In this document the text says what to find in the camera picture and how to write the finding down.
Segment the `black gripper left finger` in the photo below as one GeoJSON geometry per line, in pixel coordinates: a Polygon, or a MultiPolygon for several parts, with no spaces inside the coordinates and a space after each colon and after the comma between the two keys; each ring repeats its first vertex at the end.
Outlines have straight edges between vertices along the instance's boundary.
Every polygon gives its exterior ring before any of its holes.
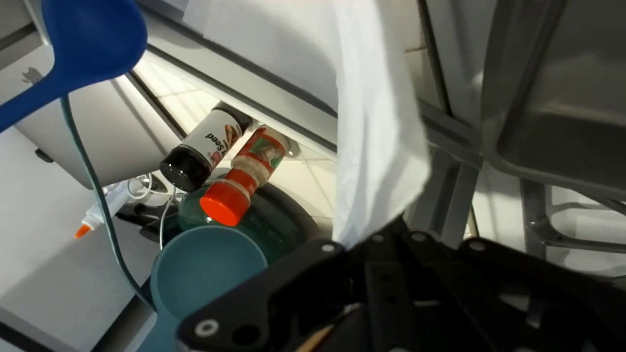
{"type": "Polygon", "coordinates": [[[184,352],[284,352],[346,304],[346,249],[315,238],[229,292],[190,312],[184,352]]]}

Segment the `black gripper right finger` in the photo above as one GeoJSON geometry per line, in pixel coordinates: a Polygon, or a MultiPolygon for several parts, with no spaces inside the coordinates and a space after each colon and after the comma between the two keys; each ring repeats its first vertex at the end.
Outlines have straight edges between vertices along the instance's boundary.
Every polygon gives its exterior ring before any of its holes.
{"type": "Polygon", "coordinates": [[[626,292],[485,238],[458,253],[487,275],[501,296],[526,294],[526,322],[567,352],[626,352],[626,292]]]}

